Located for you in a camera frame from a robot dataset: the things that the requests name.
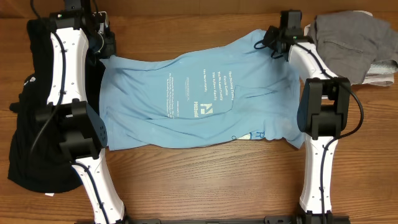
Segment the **light blue t-shirt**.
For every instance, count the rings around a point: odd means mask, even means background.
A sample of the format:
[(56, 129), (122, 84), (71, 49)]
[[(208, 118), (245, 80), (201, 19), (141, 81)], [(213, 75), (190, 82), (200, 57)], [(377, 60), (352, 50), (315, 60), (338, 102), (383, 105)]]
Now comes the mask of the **light blue t-shirt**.
[(297, 126), (299, 75), (257, 29), (223, 47), (173, 60), (103, 60), (99, 112), (114, 150), (153, 144), (204, 147), (237, 139), (303, 144)]

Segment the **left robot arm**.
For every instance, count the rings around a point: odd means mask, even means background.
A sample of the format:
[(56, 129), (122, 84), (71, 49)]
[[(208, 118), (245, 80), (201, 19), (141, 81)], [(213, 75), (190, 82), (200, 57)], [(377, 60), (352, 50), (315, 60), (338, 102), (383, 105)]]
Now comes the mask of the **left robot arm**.
[(106, 163), (108, 136), (86, 96), (86, 63), (90, 56), (108, 58), (115, 41), (106, 12), (94, 1), (65, 1), (49, 15), (52, 41), (52, 84), (45, 108), (36, 120), (38, 137), (55, 141), (67, 167), (79, 176), (93, 207), (94, 223), (130, 223)]

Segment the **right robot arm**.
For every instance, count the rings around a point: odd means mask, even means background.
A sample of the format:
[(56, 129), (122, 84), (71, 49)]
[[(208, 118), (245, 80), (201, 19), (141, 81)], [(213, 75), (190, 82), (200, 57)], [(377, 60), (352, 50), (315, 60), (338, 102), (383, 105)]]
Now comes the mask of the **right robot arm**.
[(270, 26), (262, 44), (273, 58), (284, 58), (303, 80), (297, 125), (304, 134), (306, 158), (299, 209), (292, 223), (347, 224), (332, 213), (330, 199), (333, 156), (348, 118), (350, 82), (331, 72), (301, 26), (302, 12), (281, 11), (279, 27)]

